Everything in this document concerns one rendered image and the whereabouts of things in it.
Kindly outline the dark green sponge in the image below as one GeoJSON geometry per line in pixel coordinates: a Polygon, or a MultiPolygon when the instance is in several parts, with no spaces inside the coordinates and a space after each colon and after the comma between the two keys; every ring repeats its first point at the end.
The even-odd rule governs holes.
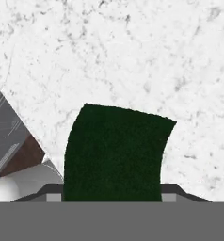
{"type": "Polygon", "coordinates": [[[175,120],[84,104],[65,151],[65,201],[157,201],[161,165],[175,120]]]}

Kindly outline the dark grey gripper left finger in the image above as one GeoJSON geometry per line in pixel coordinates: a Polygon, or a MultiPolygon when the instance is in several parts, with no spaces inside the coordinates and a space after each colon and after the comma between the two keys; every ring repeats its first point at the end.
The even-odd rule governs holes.
{"type": "Polygon", "coordinates": [[[15,202],[62,202],[63,184],[47,184],[37,193],[19,198],[15,202]]]}

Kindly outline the grey dishwasher front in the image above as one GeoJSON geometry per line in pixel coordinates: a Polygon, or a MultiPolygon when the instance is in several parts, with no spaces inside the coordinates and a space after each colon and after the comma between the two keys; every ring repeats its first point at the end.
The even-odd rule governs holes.
{"type": "Polygon", "coordinates": [[[8,161],[0,168],[0,172],[29,135],[26,126],[0,91],[0,160],[13,144],[20,143],[8,161]]]}

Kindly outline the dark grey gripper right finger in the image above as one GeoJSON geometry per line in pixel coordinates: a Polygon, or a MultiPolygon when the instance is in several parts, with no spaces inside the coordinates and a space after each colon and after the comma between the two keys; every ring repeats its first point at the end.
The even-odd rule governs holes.
{"type": "Polygon", "coordinates": [[[161,184],[163,202],[208,202],[204,198],[186,193],[177,184],[161,184]]]}

